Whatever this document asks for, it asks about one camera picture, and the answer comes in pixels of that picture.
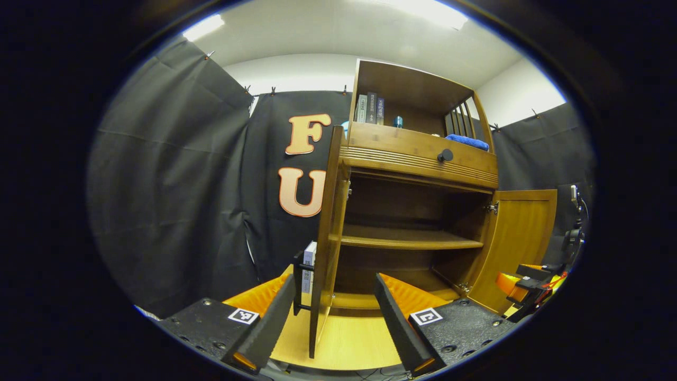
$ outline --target drawer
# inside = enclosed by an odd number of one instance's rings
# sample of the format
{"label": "drawer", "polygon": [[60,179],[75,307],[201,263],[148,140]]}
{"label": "drawer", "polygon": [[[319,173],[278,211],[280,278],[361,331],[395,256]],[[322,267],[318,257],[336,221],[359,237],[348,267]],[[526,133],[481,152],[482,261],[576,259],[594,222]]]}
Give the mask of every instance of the drawer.
{"label": "drawer", "polygon": [[[454,158],[440,163],[449,149]],[[363,167],[498,189],[498,164],[493,153],[417,131],[352,122],[341,159]]]}

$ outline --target white wall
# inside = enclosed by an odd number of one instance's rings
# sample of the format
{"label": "white wall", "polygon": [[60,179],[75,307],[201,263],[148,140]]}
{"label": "white wall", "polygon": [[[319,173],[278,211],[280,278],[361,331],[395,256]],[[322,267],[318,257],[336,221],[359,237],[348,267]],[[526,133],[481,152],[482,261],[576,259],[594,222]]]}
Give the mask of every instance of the white wall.
{"label": "white wall", "polygon": [[536,66],[523,58],[477,89],[489,124],[505,127],[550,110],[566,99]]}
{"label": "white wall", "polygon": [[[223,69],[250,94],[308,90],[353,91],[358,58],[344,54],[292,54],[240,62]],[[477,89],[487,119],[504,127],[566,102],[557,88],[527,59],[518,61]],[[471,115],[477,118],[474,104]]]}

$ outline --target blue towel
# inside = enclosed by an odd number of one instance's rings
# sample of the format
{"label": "blue towel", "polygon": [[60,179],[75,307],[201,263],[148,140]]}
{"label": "blue towel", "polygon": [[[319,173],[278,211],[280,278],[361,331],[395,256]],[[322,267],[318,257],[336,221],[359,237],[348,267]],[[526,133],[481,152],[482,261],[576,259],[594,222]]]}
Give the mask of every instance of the blue towel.
{"label": "blue towel", "polygon": [[469,146],[479,148],[481,150],[485,150],[485,151],[489,150],[489,145],[487,143],[484,143],[481,140],[478,140],[478,139],[468,138],[466,136],[454,135],[454,134],[447,136],[445,139],[453,140],[454,142],[467,144]]}

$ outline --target ceiling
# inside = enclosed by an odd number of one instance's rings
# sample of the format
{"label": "ceiling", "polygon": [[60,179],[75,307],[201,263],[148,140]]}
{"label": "ceiling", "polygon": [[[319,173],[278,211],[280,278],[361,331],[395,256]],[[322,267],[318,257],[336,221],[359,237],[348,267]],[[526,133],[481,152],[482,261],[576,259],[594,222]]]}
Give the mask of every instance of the ceiling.
{"label": "ceiling", "polygon": [[287,54],[349,54],[396,62],[479,88],[522,58],[469,20],[437,26],[378,0],[250,0],[194,43],[221,66]]}

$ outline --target ceiling light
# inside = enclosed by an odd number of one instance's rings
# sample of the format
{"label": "ceiling light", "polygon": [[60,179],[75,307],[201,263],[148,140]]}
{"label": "ceiling light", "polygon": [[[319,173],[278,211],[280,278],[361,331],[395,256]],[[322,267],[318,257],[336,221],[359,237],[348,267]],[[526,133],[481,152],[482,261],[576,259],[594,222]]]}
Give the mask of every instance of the ceiling light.
{"label": "ceiling light", "polygon": [[221,15],[215,14],[214,16],[205,18],[204,20],[195,24],[186,32],[183,32],[183,36],[187,38],[188,41],[193,42],[224,24],[225,23],[223,22],[223,19],[221,19]]}
{"label": "ceiling light", "polygon": [[435,0],[362,0],[382,3],[400,9],[409,14],[420,16],[440,26],[451,27],[459,31],[468,18],[459,11]]}

